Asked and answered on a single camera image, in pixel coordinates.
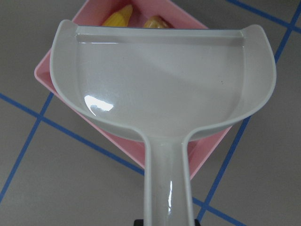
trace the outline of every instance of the white scoop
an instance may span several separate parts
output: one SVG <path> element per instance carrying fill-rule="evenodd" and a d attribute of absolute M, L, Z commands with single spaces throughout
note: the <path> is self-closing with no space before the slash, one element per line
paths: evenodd
<path fill-rule="evenodd" d="M 50 59 L 64 101 L 100 128 L 143 141 L 145 226 L 193 226 L 187 143 L 270 98 L 276 67 L 260 26 L 177 30 L 60 23 Z"/>

